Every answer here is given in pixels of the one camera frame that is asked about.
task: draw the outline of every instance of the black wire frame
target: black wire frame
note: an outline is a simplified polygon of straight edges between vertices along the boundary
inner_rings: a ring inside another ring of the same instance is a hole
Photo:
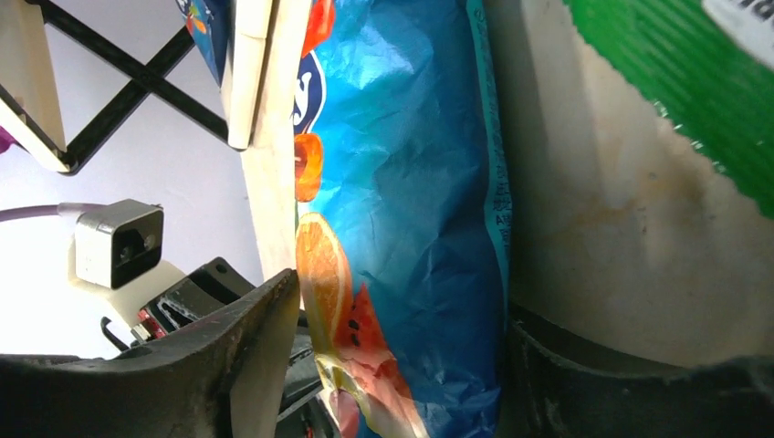
[[[129,83],[68,143],[65,151],[59,150],[29,114],[7,96],[4,89],[0,89],[0,99],[17,114],[25,115],[27,126],[69,167],[69,172],[62,173],[63,175],[75,175],[83,169],[150,94],[158,96],[216,138],[226,141],[228,127],[225,120],[166,80],[166,76],[194,48],[194,41],[185,27],[181,28],[147,65],[143,65],[51,0],[26,1],[31,5],[40,6],[46,24],[57,28],[130,78]]]

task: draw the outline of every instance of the wooden stick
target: wooden stick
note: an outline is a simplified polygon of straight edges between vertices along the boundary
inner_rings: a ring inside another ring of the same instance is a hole
[[[24,0],[0,0],[0,10],[0,83],[64,151],[65,132],[40,7]],[[68,167],[27,127],[26,121],[2,101],[0,126],[41,165],[52,171],[68,172]]]
[[[296,266],[295,153],[290,116],[311,0],[275,0],[274,8],[255,135],[242,153],[264,278]]]
[[[272,0],[234,1],[234,57],[225,113],[228,144],[239,150],[247,149],[253,132],[272,5]]]

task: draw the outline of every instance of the blue plastic bag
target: blue plastic bag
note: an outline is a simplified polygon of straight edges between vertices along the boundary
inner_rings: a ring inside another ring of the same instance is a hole
[[[220,86],[231,35],[231,0],[177,0],[177,6],[185,19],[185,27]]]
[[[490,436],[511,198],[483,7],[326,4],[293,113],[297,263],[323,380],[359,406],[344,437]]]

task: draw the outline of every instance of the white background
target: white background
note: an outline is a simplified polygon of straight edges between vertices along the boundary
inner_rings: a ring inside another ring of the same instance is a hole
[[[142,63],[183,26],[174,0],[56,3]],[[47,35],[71,141],[127,78],[52,26]],[[217,87],[196,49],[168,79],[223,114]],[[248,280],[261,282],[237,153],[154,96],[75,177],[43,170],[18,148],[0,155],[0,209],[125,198],[163,205],[163,257],[185,273],[223,256]],[[100,312],[73,299],[65,287],[61,268],[72,226],[56,217],[0,224],[0,352],[116,354],[99,333]]]

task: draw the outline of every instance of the white label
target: white label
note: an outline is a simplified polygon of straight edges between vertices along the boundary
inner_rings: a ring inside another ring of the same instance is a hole
[[[774,0],[702,0],[702,6],[742,49],[774,69]]]

